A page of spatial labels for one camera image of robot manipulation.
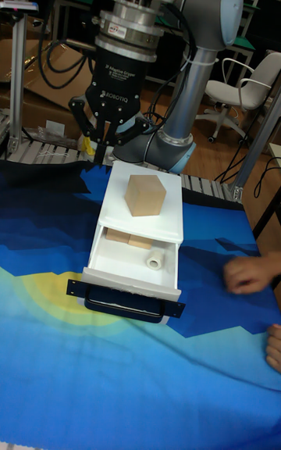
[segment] blue tablecloth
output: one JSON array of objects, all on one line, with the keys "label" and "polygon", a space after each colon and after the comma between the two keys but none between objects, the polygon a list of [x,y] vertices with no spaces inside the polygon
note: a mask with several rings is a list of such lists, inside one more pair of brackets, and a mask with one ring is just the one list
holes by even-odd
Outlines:
[{"label": "blue tablecloth", "polygon": [[271,289],[226,292],[256,255],[243,209],[185,191],[180,320],[90,312],[66,296],[87,265],[110,172],[0,163],[0,441],[48,450],[281,448],[281,323]]}]

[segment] human hand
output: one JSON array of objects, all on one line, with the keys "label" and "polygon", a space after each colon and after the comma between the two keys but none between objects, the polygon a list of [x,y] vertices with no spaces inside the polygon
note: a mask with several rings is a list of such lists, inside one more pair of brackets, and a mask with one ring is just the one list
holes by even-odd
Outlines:
[{"label": "human hand", "polygon": [[266,361],[273,369],[281,373],[281,325],[272,325],[268,333]]},{"label": "human hand", "polygon": [[224,267],[224,278],[229,292],[252,294],[266,288],[278,274],[277,255],[266,257],[237,257]]}]

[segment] yellow object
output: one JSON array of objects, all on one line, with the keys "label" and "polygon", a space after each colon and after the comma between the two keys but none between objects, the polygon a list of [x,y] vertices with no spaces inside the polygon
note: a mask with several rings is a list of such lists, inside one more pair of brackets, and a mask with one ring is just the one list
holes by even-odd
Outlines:
[{"label": "yellow object", "polygon": [[95,155],[95,150],[91,147],[91,139],[89,137],[83,139],[81,151],[86,152],[89,156]]}]

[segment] finger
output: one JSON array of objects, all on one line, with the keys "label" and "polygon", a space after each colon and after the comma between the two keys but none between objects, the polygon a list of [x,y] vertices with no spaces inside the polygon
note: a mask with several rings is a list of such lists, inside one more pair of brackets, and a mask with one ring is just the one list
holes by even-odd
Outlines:
[{"label": "finger", "polygon": [[265,282],[253,281],[252,283],[234,288],[233,293],[242,295],[254,294],[255,292],[263,291],[266,286],[267,284]]},{"label": "finger", "polygon": [[235,259],[232,259],[224,266],[225,275],[231,277],[235,273],[243,271],[244,263],[247,259],[247,257],[236,257]]},{"label": "finger", "polygon": [[266,352],[269,356],[274,358],[278,363],[280,363],[281,366],[281,353],[280,351],[277,351],[277,349],[273,348],[272,346],[267,346]]},{"label": "finger", "polygon": [[266,361],[273,369],[281,373],[281,365],[274,358],[267,356]]},{"label": "finger", "polygon": [[269,346],[272,346],[274,349],[277,349],[281,353],[281,340],[276,339],[273,335],[269,335],[268,338],[268,344]]},{"label": "finger", "polygon": [[279,328],[279,326],[277,328],[276,325],[272,325],[271,327],[268,328],[268,333],[269,335],[272,335],[273,337],[281,341],[281,328]]},{"label": "finger", "polygon": [[253,278],[253,272],[249,270],[242,270],[232,275],[231,277],[226,277],[226,286],[229,289],[233,289],[238,287],[244,282],[256,281],[256,278]]}]

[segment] robotic arm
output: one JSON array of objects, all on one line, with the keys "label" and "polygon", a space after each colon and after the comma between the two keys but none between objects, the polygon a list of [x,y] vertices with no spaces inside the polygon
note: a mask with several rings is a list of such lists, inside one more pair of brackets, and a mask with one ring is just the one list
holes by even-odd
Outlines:
[{"label": "robotic arm", "polygon": [[[101,11],[93,80],[86,91],[95,127],[84,114],[84,99],[73,98],[69,107],[84,135],[98,143],[95,162],[102,163],[110,145],[118,159],[178,173],[195,147],[190,130],[217,53],[236,38],[243,0],[113,1],[113,12]],[[140,94],[163,35],[155,26],[163,4],[170,5],[169,22],[183,28],[188,45],[168,115],[157,127],[142,116]]]}]

